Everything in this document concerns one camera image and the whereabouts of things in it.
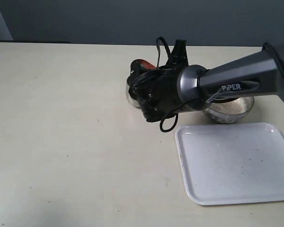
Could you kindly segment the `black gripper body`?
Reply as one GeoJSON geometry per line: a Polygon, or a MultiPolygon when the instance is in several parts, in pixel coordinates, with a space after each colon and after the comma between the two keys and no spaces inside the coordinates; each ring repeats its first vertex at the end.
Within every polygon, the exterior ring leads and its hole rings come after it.
{"type": "Polygon", "coordinates": [[[130,87],[137,96],[142,111],[175,111],[181,105],[177,79],[182,68],[167,65],[145,72],[133,80],[130,87]]]}

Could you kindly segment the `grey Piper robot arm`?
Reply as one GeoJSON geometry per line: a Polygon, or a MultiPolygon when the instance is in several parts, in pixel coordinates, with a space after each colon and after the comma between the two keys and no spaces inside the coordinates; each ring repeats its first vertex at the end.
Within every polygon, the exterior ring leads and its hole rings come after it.
{"type": "Polygon", "coordinates": [[[166,53],[165,65],[137,59],[130,66],[128,93],[148,122],[247,96],[276,95],[284,103],[284,43],[265,43],[257,53],[212,69],[189,65],[185,40],[166,53]]]}

